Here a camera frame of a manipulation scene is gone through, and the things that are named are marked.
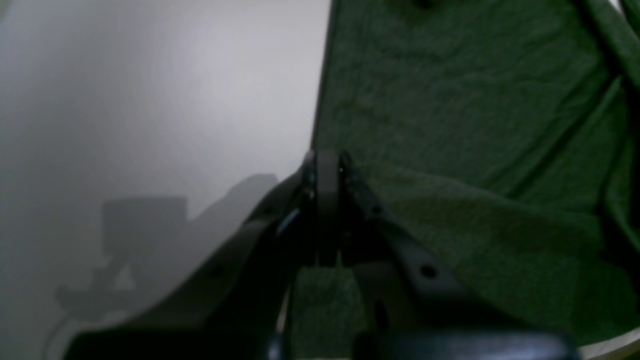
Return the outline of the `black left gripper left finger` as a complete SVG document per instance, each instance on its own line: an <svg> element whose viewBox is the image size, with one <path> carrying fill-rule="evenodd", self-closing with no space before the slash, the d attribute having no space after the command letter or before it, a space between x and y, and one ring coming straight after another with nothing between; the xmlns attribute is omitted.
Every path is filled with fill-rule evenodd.
<svg viewBox="0 0 640 360"><path fill-rule="evenodd" d="M311 150L169 296L133 320L82 333L67 360L286 360L279 314L306 266L337 262L342 162Z"/></svg>

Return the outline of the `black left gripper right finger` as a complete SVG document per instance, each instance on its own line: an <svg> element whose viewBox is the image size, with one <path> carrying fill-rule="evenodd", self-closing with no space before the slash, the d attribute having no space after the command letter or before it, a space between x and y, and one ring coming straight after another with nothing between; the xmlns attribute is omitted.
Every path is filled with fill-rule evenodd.
<svg viewBox="0 0 640 360"><path fill-rule="evenodd" d="M499 310L466 286L403 227L339 155L342 248L361 289L371 329L353 342L354 360L579 360L566 335Z"/></svg>

